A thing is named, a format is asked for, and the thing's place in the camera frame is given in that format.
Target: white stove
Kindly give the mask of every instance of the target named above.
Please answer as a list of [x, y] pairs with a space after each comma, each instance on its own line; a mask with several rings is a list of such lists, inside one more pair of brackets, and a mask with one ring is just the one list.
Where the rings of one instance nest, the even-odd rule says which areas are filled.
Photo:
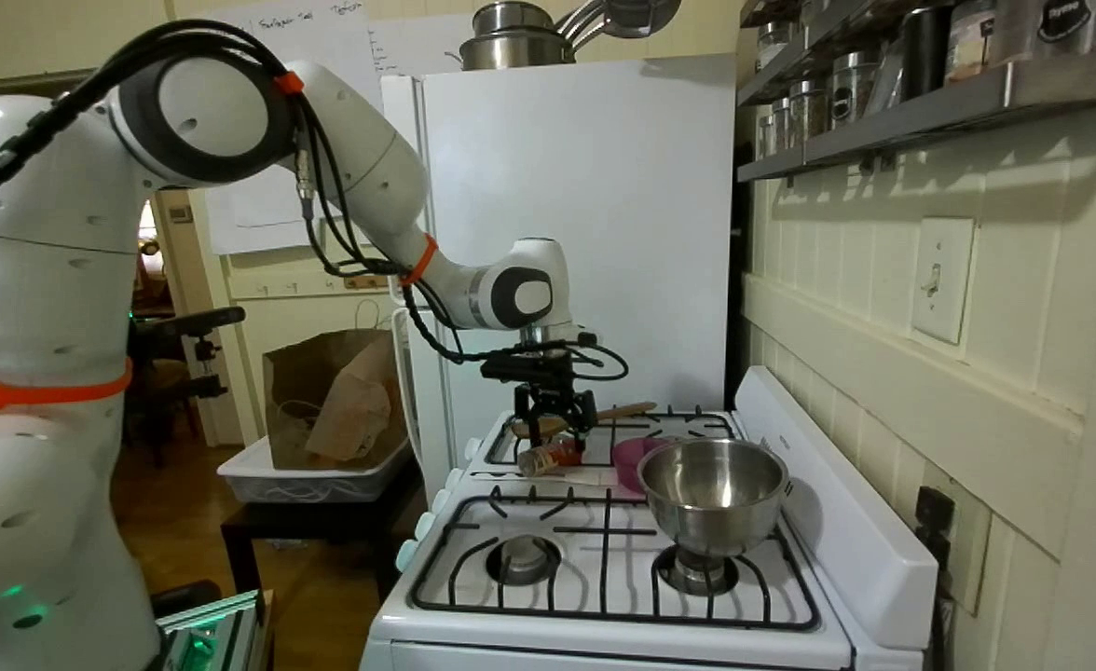
[[[935, 562], [798, 403], [755, 371], [740, 411], [662, 411], [591, 434], [566, 476], [520, 476], [506, 422], [457, 474], [403, 551], [362, 668], [865, 668], [916, 671]], [[689, 558], [621, 488], [638, 435], [744, 435], [798, 481], [780, 531]]]

